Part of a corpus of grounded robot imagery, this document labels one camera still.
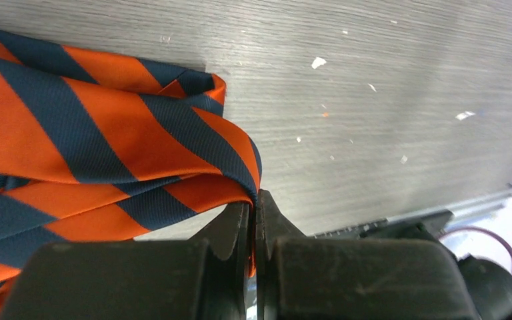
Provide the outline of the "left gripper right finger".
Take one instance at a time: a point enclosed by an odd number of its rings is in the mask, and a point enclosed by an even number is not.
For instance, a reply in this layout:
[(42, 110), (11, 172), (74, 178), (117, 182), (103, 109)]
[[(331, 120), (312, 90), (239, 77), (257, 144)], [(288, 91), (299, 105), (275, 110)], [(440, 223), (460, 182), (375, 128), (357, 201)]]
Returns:
[(418, 226), (360, 239), (304, 235), (260, 190), (259, 319), (478, 319), (452, 254)]

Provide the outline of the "orange navy striped tie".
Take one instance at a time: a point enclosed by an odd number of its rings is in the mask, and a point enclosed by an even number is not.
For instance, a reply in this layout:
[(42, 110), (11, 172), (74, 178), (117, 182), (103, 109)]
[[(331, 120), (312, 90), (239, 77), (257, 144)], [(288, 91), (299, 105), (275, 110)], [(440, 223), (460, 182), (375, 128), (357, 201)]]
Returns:
[(0, 310), (28, 258), (257, 203), (256, 145), (222, 78), (0, 30)]

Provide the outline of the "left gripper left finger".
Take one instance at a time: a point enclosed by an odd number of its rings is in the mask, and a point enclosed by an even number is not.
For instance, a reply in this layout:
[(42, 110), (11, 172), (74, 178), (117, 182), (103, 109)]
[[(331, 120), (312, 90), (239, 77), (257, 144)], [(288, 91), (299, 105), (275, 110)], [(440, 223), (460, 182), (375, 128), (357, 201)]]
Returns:
[(250, 206), (187, 240), (52, 243), (30, 258), (1, 319), (244, 319)]

